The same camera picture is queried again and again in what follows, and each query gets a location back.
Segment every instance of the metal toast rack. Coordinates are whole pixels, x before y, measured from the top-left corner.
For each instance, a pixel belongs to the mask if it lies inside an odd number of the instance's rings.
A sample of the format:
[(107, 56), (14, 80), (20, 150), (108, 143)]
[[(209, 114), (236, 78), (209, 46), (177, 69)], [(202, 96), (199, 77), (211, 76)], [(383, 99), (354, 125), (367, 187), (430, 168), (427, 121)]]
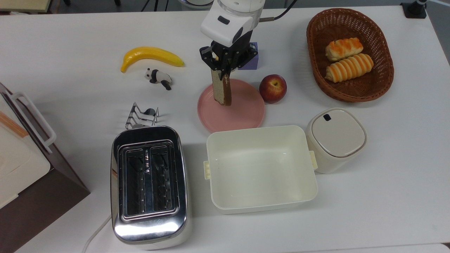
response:
[(130, 114), (128, 115), (128, 119), (125, 123), (125, 128), (128, 130), (130, 128), (138, 128), (148, 126), (147, 122), (150, 122), (151, 126), (154, 126), (158, 123), (159, 118), (159, 107), (156, 107), (156, 110), (153, 108), (148, 108), (145, 112), (142, 112), (136, 102), (133, 103), (131, 107)]

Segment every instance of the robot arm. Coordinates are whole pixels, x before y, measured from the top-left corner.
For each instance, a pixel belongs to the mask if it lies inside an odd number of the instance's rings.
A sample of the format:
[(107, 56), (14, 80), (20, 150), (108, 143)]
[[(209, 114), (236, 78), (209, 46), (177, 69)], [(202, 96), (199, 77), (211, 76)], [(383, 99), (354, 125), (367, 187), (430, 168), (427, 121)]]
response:
[(258, 54), (250, 38), (260, 21), (265, 1), (214, 0), (201, 25), (201, 32), (213, 42), (209, 47), (202, 47), (200, 55), (220, 80)]

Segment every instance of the black cable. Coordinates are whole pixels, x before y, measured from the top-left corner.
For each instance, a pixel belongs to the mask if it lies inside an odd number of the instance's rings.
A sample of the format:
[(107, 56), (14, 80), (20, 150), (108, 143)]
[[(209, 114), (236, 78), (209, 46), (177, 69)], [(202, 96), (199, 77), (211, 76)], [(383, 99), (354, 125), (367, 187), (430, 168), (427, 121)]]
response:
[(158, 10), (158, 0), (156, 0), (155, 2), (155, 9), (153, 11), (157, 11)]
[(289, 7), (287, 9), (285, 9), (285, 11), (283, 11), (283, 13), (281, 13), (279, 16), (270, 17), (270, 18), (260, 18), (259, 22), (274, 21), (274, 20), (277, 20), (277, 19), (281, 18), (282, 16), (284, 16), (294, 6), (294, 4), (296, 2), (297, 2), (297, 0), (292, 1), (292, 3), (289, 5)]
[(144, 7), (142, 8), (141, 12), (144, 11), (145, 7), (147, 7), (147, 4), (149, 4), (149, 2), (150, 2), (150, 0), (147, 0), (147, 2), (145, 2), (145, 5), (144, 5)]
[(297, 2), (297, 0), (292, 1), (291, 5), (289, 5), (289, 7), (283, 13), (281, 13), (279, 16), (275, 17), (274, 20), (277, 20), (280, 17), (284, 16), (292, 8), (292, 6), (294, 6), (294, 4), (296, 2)]

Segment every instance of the yellow banana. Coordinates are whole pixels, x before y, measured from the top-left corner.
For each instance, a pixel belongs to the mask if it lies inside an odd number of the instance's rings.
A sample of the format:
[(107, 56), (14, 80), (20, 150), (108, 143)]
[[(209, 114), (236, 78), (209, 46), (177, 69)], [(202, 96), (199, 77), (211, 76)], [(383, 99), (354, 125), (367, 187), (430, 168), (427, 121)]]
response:
[(142, 59), (154, 59), (175, 67), (182, 67), (185, 65), (183, 60), (181, 60), (181, 58), (176, 54), (157, 47), (142, 46), (131, 49), (125, 54), (120, 71), (122, 71), (122, 73), (125, 73), (126, 69), (131, 64)]

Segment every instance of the panda figurine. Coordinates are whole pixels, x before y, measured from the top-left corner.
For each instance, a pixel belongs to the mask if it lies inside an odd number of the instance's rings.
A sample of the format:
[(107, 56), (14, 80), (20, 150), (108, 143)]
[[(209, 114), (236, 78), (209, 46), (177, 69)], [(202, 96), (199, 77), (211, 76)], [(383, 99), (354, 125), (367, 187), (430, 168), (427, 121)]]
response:
[(154, 69), (151, 71), (149, 68), (147, 68), (147, 72), (145, 73), (145, 78), (150, 80), (151, 83), (160, 82), (166, 88), (166, 90), (172, 89), (169, 85), (169, 83), (172, 82), (172, 79), (170, 78), (170, 76), (164, 72), (157, 70), (157, 69)]

